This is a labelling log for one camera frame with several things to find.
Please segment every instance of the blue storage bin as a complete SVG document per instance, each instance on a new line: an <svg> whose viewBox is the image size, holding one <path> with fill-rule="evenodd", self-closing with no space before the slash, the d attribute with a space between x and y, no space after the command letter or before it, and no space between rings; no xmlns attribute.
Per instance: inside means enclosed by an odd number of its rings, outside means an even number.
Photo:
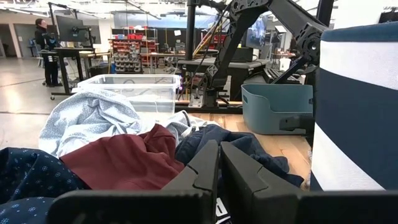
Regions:
<svg viewBox="0 0 398 224"><path fill-rule="evenodd" d="M243 84L243 120L258 134L305 134L304 129L282 131L279 121L296 115L312 115L312 86Z"/></svg>

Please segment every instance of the concrete floor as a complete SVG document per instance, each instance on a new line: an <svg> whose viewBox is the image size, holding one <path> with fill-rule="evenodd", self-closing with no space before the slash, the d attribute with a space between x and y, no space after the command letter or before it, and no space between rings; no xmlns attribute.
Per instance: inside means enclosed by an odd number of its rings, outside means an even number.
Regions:
<svg viewBox="0 0 398 224"><path fill-rule="evenodd" d="M37 148L47 116L65 97L50 100L51 91L42 85L44 69L36 59L0 59L0 149Z"/></svg>

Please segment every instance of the black jacket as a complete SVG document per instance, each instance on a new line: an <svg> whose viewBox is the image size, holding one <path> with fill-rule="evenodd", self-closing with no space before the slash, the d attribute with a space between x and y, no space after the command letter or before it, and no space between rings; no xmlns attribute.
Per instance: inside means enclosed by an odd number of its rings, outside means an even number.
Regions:
<svg viewBox="0 0 398 224"><path fill-rule="evenodd" d="M35 40L36 44L40 46L41 50L46 49L46 45L48 45L46 50L52 50L55 47L55 43L51 43L50 41L50 36L48 35L47 30L41 26L36 27Z"/></svg>

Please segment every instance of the white wall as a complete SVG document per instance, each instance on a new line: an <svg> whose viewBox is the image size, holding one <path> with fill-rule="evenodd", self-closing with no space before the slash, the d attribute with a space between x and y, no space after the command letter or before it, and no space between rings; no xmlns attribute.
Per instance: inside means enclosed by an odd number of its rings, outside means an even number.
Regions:
<svg viewBox="0 0 398 224"><path fill-rule="evenodd" d="M14 43L15 51L17 53L17 57L21 58L21 50L19 49L18 44L18 37L15 32L14 24L35 24L35 20L41 18L45 19L47 24L52 24L50 18L40 17L40 16L33 16L28 14L22 13L1 13L0 14L0 23L2 24L9 24L12 40Z"/></svg>
<svg viewBox="0 0 398 224"><path fill-rule="evenodd" d="M110 44L108 39L112 38L112 28L114 28L113 15L108 19L100 19L98 21L99 32L101 33L101 46L102 51L108 51Z"/></svg>
<svg viewBox="0 0 398 224"><path fill-rule="evenodd" d="M397 6L397 0L338 1L334 29L377 24L385 6Z"/></svg>
<svg viewBox="0 0 398 224"><path fill-rule="evenodd" d="M15 32L14 24L34 24L36 19L44 19L47 24L52 25L51 18L40 17L40 16L33 16L29 14L22 14L22 13L0 13L0 23L1 24L9 24L10 31L12 35L12 40L15 46L15 50L17 53L17 57L21 58L21 50L18 44L18 37ZM96 44L96 48L100 48L103 50L108 50L110 48L108 39L111 38L111 28L114 27L113 16L109 15L107 19L99 19L92 16L85 16L83 14L78 14L78 18L83 19L85 24L93 24L99 25L99 31L101 33L101 44Z"/></svg>

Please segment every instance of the striped cushion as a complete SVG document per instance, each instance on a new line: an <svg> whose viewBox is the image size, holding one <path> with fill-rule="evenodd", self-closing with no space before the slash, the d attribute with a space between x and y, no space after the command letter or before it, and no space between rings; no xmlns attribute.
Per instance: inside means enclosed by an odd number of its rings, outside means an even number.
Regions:
<svg viewBox="0 0 398 224"><path fill-rule="evenodd" d="M322 35L311 190L398 189L398 22Z"/></svg>

